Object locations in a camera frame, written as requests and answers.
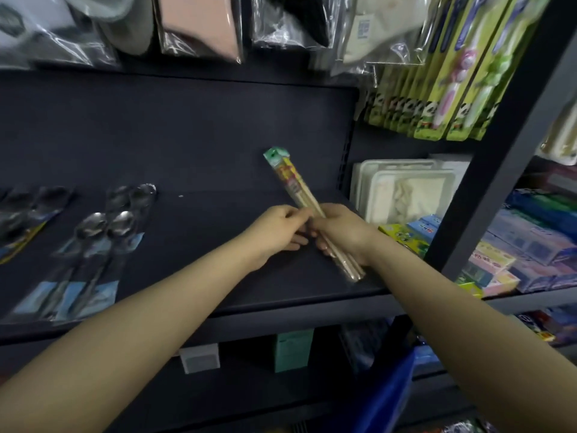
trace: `packaged chopsticks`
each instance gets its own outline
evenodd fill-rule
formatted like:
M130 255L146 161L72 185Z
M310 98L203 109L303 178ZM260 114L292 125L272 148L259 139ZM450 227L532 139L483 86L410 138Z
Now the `packaged chopsticks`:
M286 190L299 208L312 208L315 216L326 217L313 193L310 192L307 184L292 165L290 155L285 149L273 147L264 153L264 158L276 171L279 179L283 182ZM351 281L357 282L365 276L364 270L352 256L339 249L325 235L322 235L322 237L327 242L334 262Z

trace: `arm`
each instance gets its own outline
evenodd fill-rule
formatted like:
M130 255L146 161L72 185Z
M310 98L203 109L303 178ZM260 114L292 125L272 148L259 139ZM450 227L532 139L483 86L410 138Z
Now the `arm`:
M569 433L577 368L506 316L432 269L342 205L317 230L374 268L481 413L502 432ZM320 242L319 247L326 250Z
M238 237L71 330L0 387L0 431L103 431L244 276L307 243L294 234L310 214L273 207Z

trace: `toothbrush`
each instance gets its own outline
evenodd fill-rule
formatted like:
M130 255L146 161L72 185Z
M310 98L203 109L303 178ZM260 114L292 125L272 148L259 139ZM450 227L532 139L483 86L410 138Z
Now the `toothbrush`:
M437 129L443 123L447 113L449 112L449 109L451 108L451 105L455 101L459 87L463 82L465 82L469 70L475 65L478 53L477 47L479 46L479 41L481 40L483 28L485 28L485 23L489 19L491 11L495 6L499 4L499 1L501 0L485 0L485 3L482 5L481 8L484 9L484 12L481 16L481 19L478 21L477 26L475 27L471 43L458 56L455 64L455 70L453 70L449 76L451 84L449 87L447 87L445 95L438 104L437 112L435 113L435 117L433 117L433 129Z
M470 128L477 122L479 114L485 107L487 100L489 100L493 89L501 83L503 75L510 68L513 61L513 52L516 49L517 43L519 43L519 40L523 37L527 27L537 21L541 16L548 2L549 0L529 0L524 9L519 12L519 16L516 19L517 24L513 28L513 32L505 38L507 40L505 51L502 55L495 56L495 59L489 66L487 76L482 81L483 87L475 97L471 109L469 109L469 113L465 118L463 127Z

